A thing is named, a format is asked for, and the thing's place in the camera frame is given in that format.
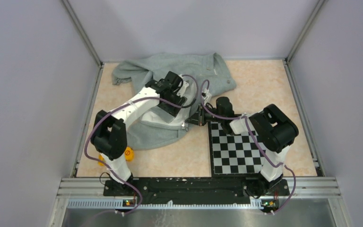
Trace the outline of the grey zip-up jacket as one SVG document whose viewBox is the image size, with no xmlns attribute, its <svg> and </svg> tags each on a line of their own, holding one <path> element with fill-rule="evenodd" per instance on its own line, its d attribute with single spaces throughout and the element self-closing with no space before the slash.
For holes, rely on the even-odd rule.
<svg viewBox="0 0 363 227">
<path fill-rule="evenodd" d="M 212 96 L 221 95 L 236 88 L 225 60 L 218 53 L 207 55 L 159 53 L 143 59 L 125 60 L 112 72 L 112 83 L 132 82 L 134 92 L 138 93 L 143 86 L 154 79 L 165 78 L 168 72 L 185 75 L 189 86 L 185 91 L 186 104 L 194 104 L 181 109 L 172 117 L 155 106 L 145 112 L 127 130 L 128 146 L 134 150 L 149 150 L 167 146 L 179 141 L 193 124 L 184 121 L 195 113 L 200 98 L 195 94 L 204 80 L 209 80 L 209 92 Z"/>
</svg>

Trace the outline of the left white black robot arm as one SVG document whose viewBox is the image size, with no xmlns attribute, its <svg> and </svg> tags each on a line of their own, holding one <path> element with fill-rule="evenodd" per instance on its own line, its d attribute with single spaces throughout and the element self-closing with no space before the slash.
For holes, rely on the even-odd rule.
<svg viewBox="0 0 363 227">
<path fill-rule="evenodd" d="M 114 188 L 120 195 L 130 194 L 133 188 L 132 173 L 125 158 L 127 129 L 153 107 L 176 117 L 188 100 L 185 92 L 190 85 L 184 77 L 170 71 L 163 79 L 148 81 L 123 105 L 96 114 L 89 140 L 104 158 L 111 178 L 116 181 Z"/>
</svg>

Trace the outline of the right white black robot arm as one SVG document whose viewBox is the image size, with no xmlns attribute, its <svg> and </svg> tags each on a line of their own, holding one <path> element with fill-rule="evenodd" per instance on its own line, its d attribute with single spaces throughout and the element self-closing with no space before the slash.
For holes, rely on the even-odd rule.
<svg viewBox="0 0 363 227">
<path fill-rule="evenodd" d="M 204 126 L 209 122 L 219 123 L 228 135 L 249 134 L 249 140 L 264 156 L 265 163 L 259 171 L 259 177 L 252 188 L 245 191 L 248 195 L 259 198 L 271 195 L 283 178 L 283 169 L 287 152 L 299 135 L 299 130 L 275 104 L 269 104 L 262 111 L 254 114 L 236 114 L 229 98 L 222 96 L 216 105 L 202 103 L 187 123 Z"/>
</svg>

